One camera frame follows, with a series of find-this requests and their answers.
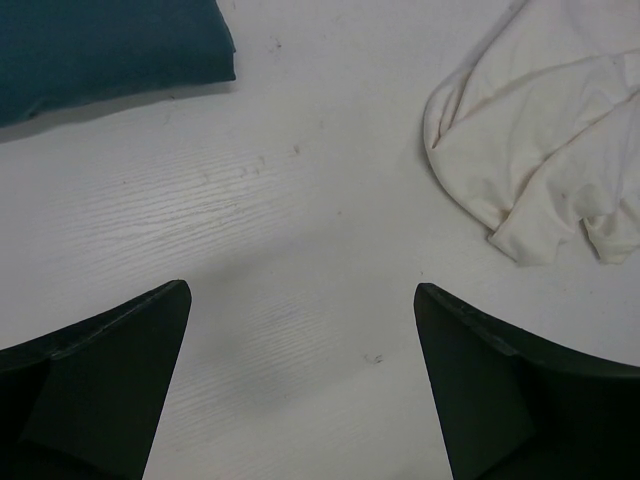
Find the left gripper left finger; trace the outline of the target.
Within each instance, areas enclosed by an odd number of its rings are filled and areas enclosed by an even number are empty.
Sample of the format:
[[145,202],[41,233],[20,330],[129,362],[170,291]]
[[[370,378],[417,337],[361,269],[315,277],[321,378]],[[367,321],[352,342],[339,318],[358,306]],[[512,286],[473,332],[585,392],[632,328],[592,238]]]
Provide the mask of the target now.
[[142,478],[190,307],[173,280],[3,349],[2,478]]

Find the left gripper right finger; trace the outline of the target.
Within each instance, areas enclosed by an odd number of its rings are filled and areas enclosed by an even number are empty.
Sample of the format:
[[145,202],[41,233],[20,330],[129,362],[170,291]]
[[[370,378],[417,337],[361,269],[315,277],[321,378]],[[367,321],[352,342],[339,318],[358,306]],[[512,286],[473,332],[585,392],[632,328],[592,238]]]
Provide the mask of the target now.
[[414,312],[456,479],[635,479],[639,370],[423,283]]

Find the white t shirt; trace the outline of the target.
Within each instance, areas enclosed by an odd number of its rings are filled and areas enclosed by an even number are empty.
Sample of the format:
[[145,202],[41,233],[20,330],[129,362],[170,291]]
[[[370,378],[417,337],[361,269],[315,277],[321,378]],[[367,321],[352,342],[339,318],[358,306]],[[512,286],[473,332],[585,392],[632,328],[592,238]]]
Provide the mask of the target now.
[[639,5],[527,1],[431,95],[429,163],[522,266],[584,231],[599,259],[639,247]]

